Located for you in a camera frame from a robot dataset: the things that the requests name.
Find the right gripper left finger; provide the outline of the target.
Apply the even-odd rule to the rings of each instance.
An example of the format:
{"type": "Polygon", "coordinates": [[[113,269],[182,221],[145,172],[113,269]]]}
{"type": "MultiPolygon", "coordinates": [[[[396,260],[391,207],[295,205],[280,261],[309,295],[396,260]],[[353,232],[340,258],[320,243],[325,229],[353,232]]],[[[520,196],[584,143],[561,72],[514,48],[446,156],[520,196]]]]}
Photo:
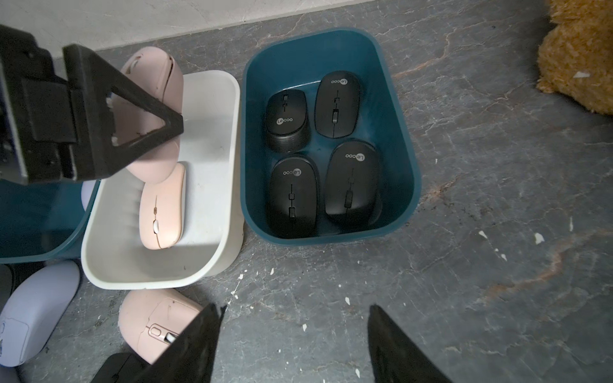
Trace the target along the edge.
{"type": "Polygon", "coordinates": [[[210,382],[227,308],[208,304],[135,382],[210,382]]]}

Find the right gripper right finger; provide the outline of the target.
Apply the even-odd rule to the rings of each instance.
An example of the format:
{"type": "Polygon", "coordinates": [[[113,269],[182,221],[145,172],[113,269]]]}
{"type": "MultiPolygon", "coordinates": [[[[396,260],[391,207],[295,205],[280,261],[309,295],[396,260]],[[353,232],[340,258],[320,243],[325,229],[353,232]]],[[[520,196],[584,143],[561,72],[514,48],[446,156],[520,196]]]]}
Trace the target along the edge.
{"type": "Polygon", "coordinates": [[[375,382],[452,382],[381,306],[370,307],[367,333],[375,382]]]}

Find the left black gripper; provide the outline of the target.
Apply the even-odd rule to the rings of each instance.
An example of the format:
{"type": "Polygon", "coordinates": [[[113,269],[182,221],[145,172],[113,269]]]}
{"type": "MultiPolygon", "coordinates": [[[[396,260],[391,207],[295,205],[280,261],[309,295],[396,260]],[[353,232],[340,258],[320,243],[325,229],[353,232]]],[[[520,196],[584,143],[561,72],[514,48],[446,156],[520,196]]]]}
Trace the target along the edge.
{"type": "Polygon", "coordinates": [[[3,180],[108,178],[183,132],[180,113],[92,49],[63,58],[67,81],[33,35],[1,26],[3,180]]]}

